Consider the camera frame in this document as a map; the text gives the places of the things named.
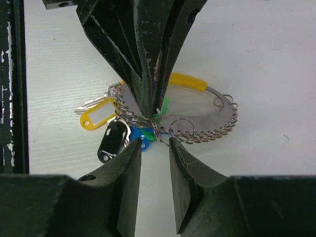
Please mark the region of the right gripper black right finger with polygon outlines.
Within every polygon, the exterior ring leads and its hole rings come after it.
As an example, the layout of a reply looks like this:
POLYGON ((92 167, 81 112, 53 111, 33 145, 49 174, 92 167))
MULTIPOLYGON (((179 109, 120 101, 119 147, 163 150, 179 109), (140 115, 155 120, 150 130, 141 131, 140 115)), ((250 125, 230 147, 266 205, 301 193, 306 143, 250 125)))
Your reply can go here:
POLYGON ((225 176, 169 140, 176 231, 182 237, 313 237, 313 175, 225 176))

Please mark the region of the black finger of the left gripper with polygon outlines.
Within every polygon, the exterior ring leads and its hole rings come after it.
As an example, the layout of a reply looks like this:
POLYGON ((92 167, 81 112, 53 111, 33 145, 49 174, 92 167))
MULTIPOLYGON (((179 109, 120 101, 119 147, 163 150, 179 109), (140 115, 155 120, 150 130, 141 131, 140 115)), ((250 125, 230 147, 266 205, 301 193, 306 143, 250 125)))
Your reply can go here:
POLYGON ((76 9, 83 30, 102 57, 127 84, 142 115, 156 108, 136 44, 131 0, 80 0, 76 9))
POLYGON ((158 108, 162 107, 167 84, 184 41, 197 14, 207 0, 175 0, 170 10, 161 42, 158 72, 158 108))

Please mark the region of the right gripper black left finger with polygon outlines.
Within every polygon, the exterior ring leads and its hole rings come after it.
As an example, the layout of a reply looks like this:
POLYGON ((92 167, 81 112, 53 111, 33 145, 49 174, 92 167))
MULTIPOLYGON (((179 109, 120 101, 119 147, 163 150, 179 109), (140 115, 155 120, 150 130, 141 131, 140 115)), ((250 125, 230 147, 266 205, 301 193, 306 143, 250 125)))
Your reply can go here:
POLYGON ((67 175, 0 177, 3 237, 132 237, 135 235, 141 141, 73 179, 67 175))

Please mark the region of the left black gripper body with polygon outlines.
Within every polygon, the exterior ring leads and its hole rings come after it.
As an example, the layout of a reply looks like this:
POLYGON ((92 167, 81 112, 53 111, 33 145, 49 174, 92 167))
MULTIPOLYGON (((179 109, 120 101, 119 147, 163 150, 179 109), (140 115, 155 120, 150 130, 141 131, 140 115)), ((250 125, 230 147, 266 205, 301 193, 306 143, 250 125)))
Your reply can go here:
POLYGON ((42 0, 46 10, 78 5, 79 0, 42 0))

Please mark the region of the keyring with yellow blue tags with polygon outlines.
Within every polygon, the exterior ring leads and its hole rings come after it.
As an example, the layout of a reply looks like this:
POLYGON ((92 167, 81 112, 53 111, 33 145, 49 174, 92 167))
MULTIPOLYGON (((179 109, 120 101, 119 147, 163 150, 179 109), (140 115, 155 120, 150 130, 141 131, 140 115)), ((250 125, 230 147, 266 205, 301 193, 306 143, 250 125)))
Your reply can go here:
POLYGON ((204 80, 184 74, 172 73, 169 83, 213 94, 213 105, 219 111, 202 116, 176 115, 168 110, 169 100, 164 98, 162 108, 147 118, 141 114, 124 82, 111 84, 103 95, 75 109, 83 129, 107 127, 97 151, 102 163, 116 157, 135 138, 141 139, 141 149, 146 150, 151 142, 161 141, 162 134, 193 144, 219 139, 235 127, 238 105, 232 96, 219 93, 204 80))

